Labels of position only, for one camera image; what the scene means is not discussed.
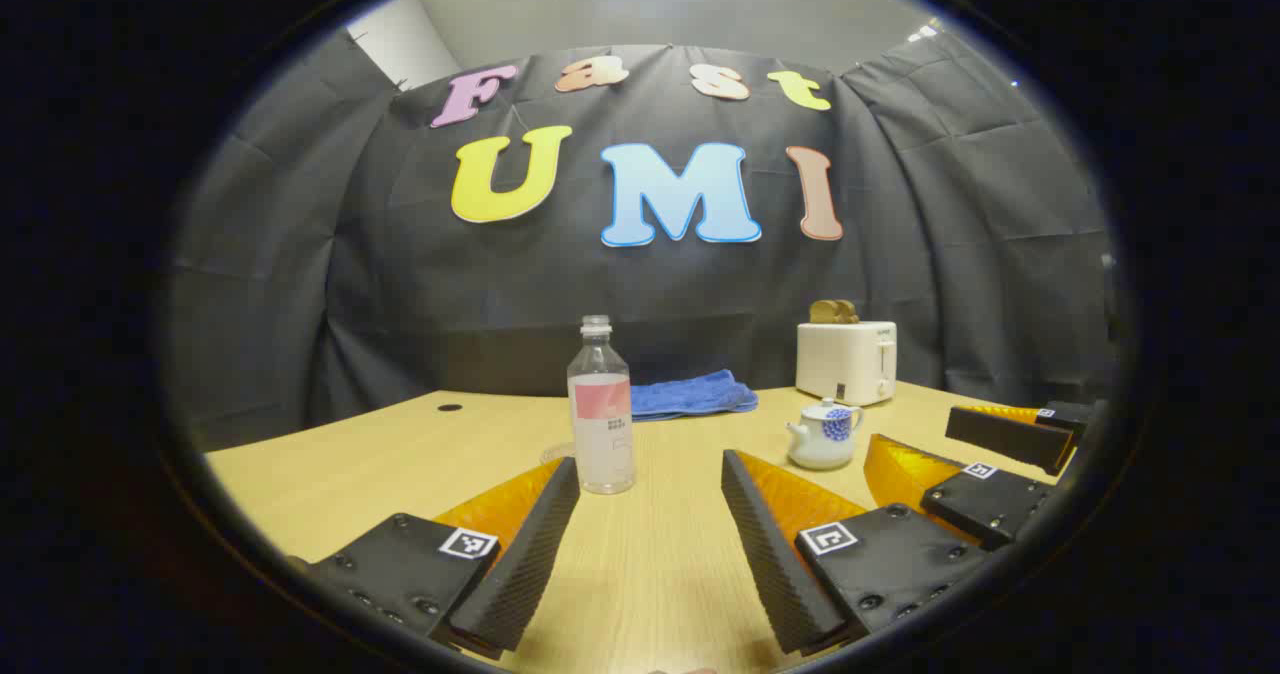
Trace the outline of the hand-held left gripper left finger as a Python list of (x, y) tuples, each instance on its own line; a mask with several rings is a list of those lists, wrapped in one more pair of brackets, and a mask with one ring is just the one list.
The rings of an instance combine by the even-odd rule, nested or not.
[(291, 564), (366, 622), (497, 660), (536, 613), (579, 496), (576, 460), (556, 457), (440, 515), (394, 513)]

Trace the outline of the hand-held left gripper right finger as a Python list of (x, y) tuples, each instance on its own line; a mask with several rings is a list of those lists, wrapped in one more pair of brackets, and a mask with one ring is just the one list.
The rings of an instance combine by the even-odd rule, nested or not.
[(969, 522), (947, 498), (973, 478), (919, 449), (869, 449), (874, 506), (746, 451), (727, 450), (721, 489), (780, 647), (815, 654), (929, 606), (1001, 544), (1001, 521)]

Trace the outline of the white blue-patterned teacup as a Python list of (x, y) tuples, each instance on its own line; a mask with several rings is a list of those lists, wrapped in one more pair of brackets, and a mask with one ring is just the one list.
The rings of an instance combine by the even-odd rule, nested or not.
[(849, 408), (854, 411), (845, 419), (806, 419), (803, 416), (804, 408), (795, 422), (787, 422), (788, 460), (805, 469), (838, 469), (847, 466), (865, 414), (858, 405)]

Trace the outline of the clear plastic water bottle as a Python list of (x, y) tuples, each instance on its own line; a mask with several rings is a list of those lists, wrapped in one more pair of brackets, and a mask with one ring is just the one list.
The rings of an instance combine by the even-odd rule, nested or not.
[(623, 492), (636, 478), (630, 370), (611, 333), (607, 315), (585, 315), (582, 347), (567, 368), (579, 482), (595, 495)]

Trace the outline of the white toaster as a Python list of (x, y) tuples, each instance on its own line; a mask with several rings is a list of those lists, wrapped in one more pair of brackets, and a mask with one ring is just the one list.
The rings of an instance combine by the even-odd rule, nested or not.
[(897, 326), (799, 324), (795, 388), (845, 405), (874, 405), (895, 396)]

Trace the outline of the blue folded towel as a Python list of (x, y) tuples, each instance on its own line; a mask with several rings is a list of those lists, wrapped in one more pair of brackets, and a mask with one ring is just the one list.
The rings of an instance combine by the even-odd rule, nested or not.
[(639, 384), (631, 388), (634, 422), (663, 422), (684, 416), (746, 413), (759, 404), (756, 393), (730, 370), (716, 370), (682, 381)]

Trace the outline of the black backdrop cloth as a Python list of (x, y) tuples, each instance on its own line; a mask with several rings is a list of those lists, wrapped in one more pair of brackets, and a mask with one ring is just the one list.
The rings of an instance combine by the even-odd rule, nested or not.
[(635, 381), (795, 381), (812, 302), (897, 379), (1012, 405), (1114, 388), (1102, 188), (960, 38), (850, 72), (690, 45), (515, 60), (471, 121), (346, 35), (264, 90), (180, 214), (166, 379), (216, 451), (449, 390), (564, 396), (585, 315)]

